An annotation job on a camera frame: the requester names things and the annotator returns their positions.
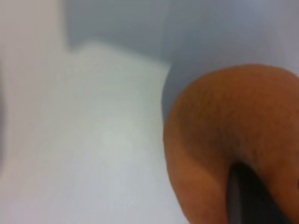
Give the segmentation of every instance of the dark object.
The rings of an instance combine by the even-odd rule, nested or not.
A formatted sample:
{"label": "dark object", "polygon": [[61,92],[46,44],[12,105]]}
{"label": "dark object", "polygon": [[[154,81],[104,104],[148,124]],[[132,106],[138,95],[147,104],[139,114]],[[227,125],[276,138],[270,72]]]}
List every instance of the dark object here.
{"label": "dark object", "polygon": [[239,185],[242,224],[291,224],[249,167],[237,164],[232,171]]}

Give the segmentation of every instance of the white wall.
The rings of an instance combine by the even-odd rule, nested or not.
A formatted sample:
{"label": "white wall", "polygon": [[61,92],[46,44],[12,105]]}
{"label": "white wall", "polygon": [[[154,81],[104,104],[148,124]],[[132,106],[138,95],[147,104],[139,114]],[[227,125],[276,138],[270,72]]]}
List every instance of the white wall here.
{"label": "white wall", "polygon": [[185,223],[163,153],[169,66],[98,42],[69,51],[57,1],[0,9],[0,223]]}

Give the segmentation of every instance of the black object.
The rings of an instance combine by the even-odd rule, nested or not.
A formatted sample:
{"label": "black object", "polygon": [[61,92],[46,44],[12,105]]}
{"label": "black object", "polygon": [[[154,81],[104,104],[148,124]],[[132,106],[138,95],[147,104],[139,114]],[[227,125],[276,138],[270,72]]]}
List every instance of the black object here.
{"label": "black object", "polygon": [[242,224],[291,224],[249,167],[236,164],[232,172],[239,186]]}

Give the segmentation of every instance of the skin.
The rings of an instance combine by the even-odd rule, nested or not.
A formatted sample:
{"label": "skin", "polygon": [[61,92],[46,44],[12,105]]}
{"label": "skin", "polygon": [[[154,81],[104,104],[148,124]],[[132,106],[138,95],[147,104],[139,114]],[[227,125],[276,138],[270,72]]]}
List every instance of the skin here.
{"label": "skin", "polygon": [[171,184],[192,224],[228,224],[231,166],[243,162],[299,224],[299,79],[243,65],[208,74],[183,91],[165,123]]}

